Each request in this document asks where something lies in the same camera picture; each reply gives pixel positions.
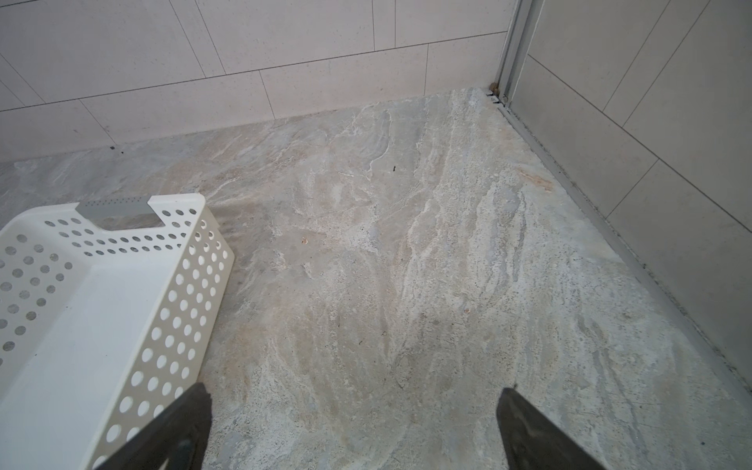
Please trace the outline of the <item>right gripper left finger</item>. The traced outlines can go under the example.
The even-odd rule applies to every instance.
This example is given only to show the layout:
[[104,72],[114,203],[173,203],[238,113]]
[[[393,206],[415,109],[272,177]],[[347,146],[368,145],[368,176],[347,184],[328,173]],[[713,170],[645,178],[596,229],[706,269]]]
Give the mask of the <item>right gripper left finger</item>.
[[199,470],[212,423],[211,394],[196,383],[97,469]]

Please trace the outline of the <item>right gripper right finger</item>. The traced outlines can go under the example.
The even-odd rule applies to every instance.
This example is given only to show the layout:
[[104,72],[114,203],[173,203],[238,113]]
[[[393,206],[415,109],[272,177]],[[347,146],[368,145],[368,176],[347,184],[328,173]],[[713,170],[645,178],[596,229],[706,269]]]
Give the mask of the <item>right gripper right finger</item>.
[[509,469],[605,469],[513,388],[501,392],[495,416]]

